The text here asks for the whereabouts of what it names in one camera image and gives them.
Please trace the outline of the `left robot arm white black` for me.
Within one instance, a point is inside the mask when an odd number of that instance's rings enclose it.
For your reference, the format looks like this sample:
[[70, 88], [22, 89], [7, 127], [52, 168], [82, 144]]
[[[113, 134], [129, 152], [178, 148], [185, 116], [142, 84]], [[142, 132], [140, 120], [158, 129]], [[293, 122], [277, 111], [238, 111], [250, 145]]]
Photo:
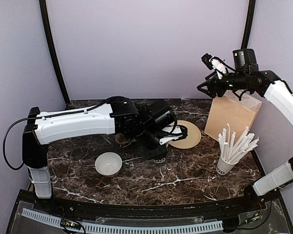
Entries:
[[162, 160], [167, 143], [183, 136], [177, 118], [164, 100], [151, 105], [115, 96], [98, 105], [60, 112], [30, 110], [22, 134], [22, 163], [27, 166], [40, 205], [49, 213], [59, 209], [48, 168], [51, 142], [88, 135], [123, 135], [142, 144], [148, 159]]

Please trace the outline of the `brown paper bag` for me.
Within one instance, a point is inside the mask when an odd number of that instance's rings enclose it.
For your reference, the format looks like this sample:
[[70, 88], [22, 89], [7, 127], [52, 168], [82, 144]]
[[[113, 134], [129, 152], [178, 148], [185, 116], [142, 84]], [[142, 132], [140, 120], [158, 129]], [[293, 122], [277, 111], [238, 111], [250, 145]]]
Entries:
[[243, 94], [239, 100], [232, 91], [226, 91], [223, 97], [213, 99], [204, 133], [217, 140], [223, 128], [230, 126], [231, 132], [236, 132], [237, 141], [245, 130], [251, 128], [260, 110], [262, 101], [251, 95]]

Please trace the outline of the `brown cardboard cup carrier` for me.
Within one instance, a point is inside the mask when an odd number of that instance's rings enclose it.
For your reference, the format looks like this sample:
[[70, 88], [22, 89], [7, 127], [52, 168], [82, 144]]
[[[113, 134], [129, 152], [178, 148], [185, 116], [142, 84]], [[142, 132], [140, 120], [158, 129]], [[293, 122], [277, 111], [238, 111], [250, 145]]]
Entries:
[[129, 146], [131, 143], [134, 142], [134, 139], [132, 138], [126, 138], [124, 135], [119, 134], [115, 136], [115, 141], [117, 144], [119, 144], [121, 147]]

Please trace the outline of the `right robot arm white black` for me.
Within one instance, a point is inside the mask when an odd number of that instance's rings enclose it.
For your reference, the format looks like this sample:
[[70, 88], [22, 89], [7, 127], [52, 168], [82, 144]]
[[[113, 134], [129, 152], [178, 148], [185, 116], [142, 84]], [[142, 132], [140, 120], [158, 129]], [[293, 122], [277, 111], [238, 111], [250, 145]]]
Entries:
[[[211, 98], [220, 98], [227, 90], [258, 93], [275, 106], [293, 126], [293, 92], [286, 81], [271, 70], [260, 71], [253, 49], [235, 50], [233, 58], [235, 67], [231, 68], [219, 57], [203, 55], [202, 62], [213, 73], [205, 78], [205, 82], [197, 86], [197, 90]], [[240, 199], [239, 207], [249, 212], [258, 204], [258, 197], [292, 182], [293, 157], [246, 187], [245, 197]]]

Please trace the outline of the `black paper coffee cup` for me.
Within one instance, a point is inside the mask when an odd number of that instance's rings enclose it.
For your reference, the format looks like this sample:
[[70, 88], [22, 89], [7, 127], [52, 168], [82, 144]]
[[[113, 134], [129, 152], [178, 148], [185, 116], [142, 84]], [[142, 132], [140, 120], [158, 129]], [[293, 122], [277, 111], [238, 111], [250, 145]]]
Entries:
[[152, 160], [154, 163], [158, 163], [158, 164], [160, 164], [160, 163], [165, 162], [166, 157], [165, 157], [165, 156], [158, 156], [158, 157], [152, 158], [151, 160]]

